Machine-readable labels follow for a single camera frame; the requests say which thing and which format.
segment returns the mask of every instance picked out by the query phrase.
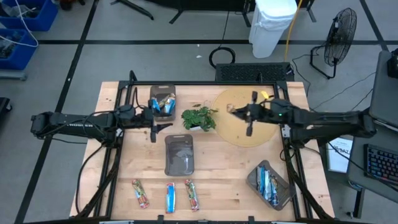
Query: blue bin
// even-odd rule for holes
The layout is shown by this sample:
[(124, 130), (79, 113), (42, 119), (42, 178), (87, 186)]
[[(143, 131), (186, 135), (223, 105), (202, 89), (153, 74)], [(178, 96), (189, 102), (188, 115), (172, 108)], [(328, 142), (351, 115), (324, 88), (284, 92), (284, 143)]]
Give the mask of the blue bin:
[[(7, 35), (13, 35), (14, 32), (18, 32), (21, 35), (20, 43), (35, 45), (35, 40), (30, 34), (23, 29), (0, 29), (0, 35), (6, 37)], [(29, 47), (17, 44), (14, 50), (11, 52), (8, 58), (0, 58), (0, 69), (13, 69), (23, 70), (29, 63), (30, 58), (35, 52), (36, 47)]]
[[(3, 3), (13, 7), (15, 0), (3, 0)], [(24, 18), (26, 26), (31, 31), (48, 31), (58, 13), (57, 6), (51, 0), (18, 0), (19, 5), (26, 5), (29, 8), (40, 7), (39, 15), (36, 18)], [(0, 16), (0, 22), (9, 29), (25, 29), (19, 17)]]

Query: gray plastic container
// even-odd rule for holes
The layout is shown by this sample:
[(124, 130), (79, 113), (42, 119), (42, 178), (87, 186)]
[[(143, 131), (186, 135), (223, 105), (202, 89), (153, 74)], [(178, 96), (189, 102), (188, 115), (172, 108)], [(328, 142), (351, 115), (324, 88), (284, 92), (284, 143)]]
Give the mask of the gray plastic container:
[[(153, 97), (159, 102), (163, 100), (167, 95), (174, 93), (175, 95), (175, 104), (177, 104), (177, 94), (175, 92), (175, 85), (153, 85), (150, 87), (150, 99)], [(173, 121), (175, 120), (175, 106), (172, 110), (171, 116), (160, 117), (155, 116), (155, 121)]]
[(193, 138), (190, 134), (166, 136), (166, 168), (164, 173), (169, 176), (185, 176), (193, 174)]
[[(264, 166), (267, 170), (270, 171), (270, 175), (273, 175), (276, 178), (278, 183), (278, 199), (279, 203), (275, 207), (272, 206), (258, 191), (257, 191), (257, 167)], [(268, 161), (264, 160), (260, 162), (259, 165), (254, 168), (252, 172), (248, 175), (247, 183), (252, 188), (253, 191), (271, 208), (280, 211), (285, 205), (292, 199), (292, 197), (296, 194), (296, 188), (294, 185), (289, 185), (269, 164)]]

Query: concrete floor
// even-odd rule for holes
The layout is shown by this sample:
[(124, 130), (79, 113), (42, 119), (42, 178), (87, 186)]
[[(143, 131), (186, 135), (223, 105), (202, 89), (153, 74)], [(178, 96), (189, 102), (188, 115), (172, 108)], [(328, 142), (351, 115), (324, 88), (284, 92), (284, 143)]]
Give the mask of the concrete floor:
[[(109, 1), (100, 1), (96, 8), (87, 40), (201, 40), (221, 39), (226, 19), (225, 12), (184, 12), (170, 25), (176, 10), (167, 9), (141, 0), (133, 1), (150, 11), (154, 21), (130, 8)], [(396, 0), (367, 0), (369, 9), (384, 38), (398, 40), (391, 21), (396, 19)], [(70, 12), (60, 11), (49, 32), (35, 32), (39, 40), (80, 40), (93, 0), (86, 6), (75, 4)], [(325, 40), (331, 20), (342, 9), (350, 7), (358, 15), (355, 40), (377, 40), (376, 35), (359, 0), (316, 0), (312, 23), (306, 11), (300, 11), (292, 40)], [(231, 13), (225, 39), (248, 39), (249, 28), (243, 18)], [(67, 77), (78, 42), (71, 44), (42, 44), (26, 68), (28, 79), (24, 82), (0, 80), (0, 96), (12, 100), (14, 110), (9, 114), (0, 132), (0, 223), (13, 223), (25, 194), (42, 141), (31, 135), (30, 117), (43, 111), (53, 111)], [(103, 81), (126, 80), (133, 69), (139, 80), (214, 80), (215, 71), (208, 64), (208, 55), (217, 44), (183, 45), (84, 45), (70, 89), (63, 107), (64, 113), (88, 114), (95, 108)], [(226, 45), (236, 52), (236, 62), (281, 62), (284, 45), (278, 45), (269, 58), (252, 56), (249, 44)], [(313, 45), (291, 45), (289, 61), (309, 53)], [(389, 45), (389, 50), (398, 46)], [(310, 68), (308, 57), (296, 61), (300, 73), (311, 82), (308, 94), (310, 106), (350, 86), (375, 72), (380, 45), (353, 45), (339, 65), (335, 79), (326, 80)], [(228, 63), (229, 55), (215, 55), (217, 63)], [(327, 72), (323, 57), (315, 63)], [(296, 75), (297, 81), (303, 81)], [(369, 77), (344, 94), (319, 107), (320, 111), (347, 111), (359, 102), (373, 86)], [(370, 104), (370, 97), (358, 109)], [(84, 139), (64, 136), (65, 139)], [(44, 169), (34, 193), (25, 222), (67, 218), (72, 204), (78, 170), (81, 166), (84, 145), (52, 142)], [(346, 212), (352, 211), (356, 192), (344, 185), (328, 181), (333, 208), (337, 218), (349, 220)], [(367, 191), (360, 220), (371, 223), (393, 223), (397, 220), (398, 204)]]

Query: wooden tabletop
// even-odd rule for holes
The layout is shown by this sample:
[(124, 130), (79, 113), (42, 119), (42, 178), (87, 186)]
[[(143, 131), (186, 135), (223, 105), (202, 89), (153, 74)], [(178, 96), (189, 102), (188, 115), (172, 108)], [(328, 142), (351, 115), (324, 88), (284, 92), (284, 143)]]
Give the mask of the wooden tabletop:
[[(104, 82), (98, 98), (96, 111), (113, 110), (118, 82)], [(290, 82), (291, 102), (308, 109), (302, 83)], [(222, 92), (233, 86), (176, 86), (177, 104), (174, 125), (157, 135), (157, 142), (151, 143), (149, 129), (126, 130), (121, 163), (119, 166), (116, 193), (114, 196), (113, 220), (156, 220), (165, 215), (165, 220), (236, 220), (247, 221), (254, 216), (256, 221), (279, 220), (293, 221), (292, 202), (281, 211), (268, 207), (247, 185), (246, 178), (262, 160), (268, 160), (272, 168), (286, 181), (285, 162), (279, 158), (282, 150), (280, 131), (276, 131), (270, 141), (257, 147), (239, 147), (224, 141), (212, 130), (188, 131), (182, 126), (182, 111), (192, 105), (203, 103), (211, 106), (212, 101)], [(270, 86), (256, 86), (273, 95)], [(146, 105), (150, 86), (138, 86), (140, 104)], [(191, 134), (193, 136), (195, 171), (189, 177), (170, 177), (165, 175), (165, 137), (170, 134)], [(89, 140), (84, 160), (100, 144)], [(310, 141), (308, 147), (318, 150), (316, 141)], [(97, 153), (86, 165), (80, 182), (79, 204), (82, 209), (97, 190), (103, 166), (105, 149)], [(303, 168), (307, 186), (323, 209), (334, 217), (328, 186), (319, 154), (302, 150)], [(132, 179), (140, 179), (146, 191), (150, 205), (146, 209), (139, 207)], [(192, 179), (200, 204), (200, 210), (192, 212), (183, 181)], [(176, 187), (175, 213), (165, 214), (166, 183), (174, 182)], [(300, 213), (305, 217), (302, 195), (297, 188)], [(105, 213), (108, 191), (104, 193), (101, 215)], [(71, 215), (76, 210), (72, 205)]]

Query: black fan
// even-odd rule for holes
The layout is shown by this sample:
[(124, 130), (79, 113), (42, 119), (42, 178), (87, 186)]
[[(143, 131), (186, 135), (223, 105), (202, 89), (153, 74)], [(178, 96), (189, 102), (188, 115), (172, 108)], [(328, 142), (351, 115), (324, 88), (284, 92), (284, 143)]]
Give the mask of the black fan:
[[(327, 79), (334, 78), (336, 76), (336, 68), (346, 57), (349, 48), (354, 39), (356, 30), (356, 13), (350, 8), (346, 8), (340, 11), (337, 16), (333, 19), (333, 23), (330, 27), (328, 38), (324, 44), (318, 47), (314, 47), (311, 50), (310, 65), (318, 70), (322, 75), (326, 76)], [(327, 75), (325, 72), (317, 68), (313, 60), (313, 52), (318, 49), (325, 48), (325, 63), (333, 66), (333, 76)]]

